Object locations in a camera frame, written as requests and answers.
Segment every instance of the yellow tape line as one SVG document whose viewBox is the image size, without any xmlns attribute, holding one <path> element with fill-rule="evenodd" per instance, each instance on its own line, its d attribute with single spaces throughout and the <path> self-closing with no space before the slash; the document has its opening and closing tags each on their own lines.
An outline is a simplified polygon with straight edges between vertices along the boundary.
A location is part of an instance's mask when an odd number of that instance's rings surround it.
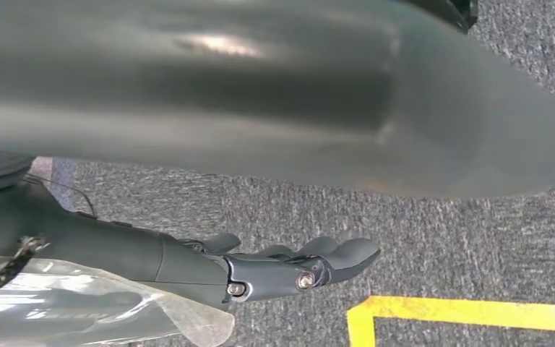
<svg viewBox="0 0 555 347">
<path fill-rule="evenodd" d="M 555 331 L 555 305 L 370 296 L 348 310 L 352 347 L 375 347 L 375 317 Z"/>
</svg>

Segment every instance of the robotic hand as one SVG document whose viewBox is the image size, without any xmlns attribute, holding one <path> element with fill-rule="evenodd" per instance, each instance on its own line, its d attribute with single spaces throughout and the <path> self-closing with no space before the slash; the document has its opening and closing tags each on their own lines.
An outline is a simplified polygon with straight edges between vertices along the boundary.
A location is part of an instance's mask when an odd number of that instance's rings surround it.
<svg viewBox="0 0 555 347">
<path fill-rule="evenodd" d="M 368 239 L 338 244 L 326 236 L 311 240 L 298 251 L 275 245 L 253 254 L 228 253 L 241 244 L 233 234 L 179 241 L 223 266 L 228 272 L 226 300 L 235 302 L 294 296 L 349 280 L 379 254 L 378 246 Z"/>
</svg>

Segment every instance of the transparent plastic cover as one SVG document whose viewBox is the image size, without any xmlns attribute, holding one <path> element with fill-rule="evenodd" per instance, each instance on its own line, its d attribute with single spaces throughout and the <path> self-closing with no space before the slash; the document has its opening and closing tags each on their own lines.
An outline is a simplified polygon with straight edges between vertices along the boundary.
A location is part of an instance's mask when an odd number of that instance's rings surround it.
<svg viewBox="0 0 555 347">
<path fill-rule="evenodd" d="M 9 258 L 0 257 L 0 267 Z M 232 314 L 62 260 L 34 259 L 0 289 L 0 347 L 107 346 L 184 335 L 219 346 Z"/>
</svg>

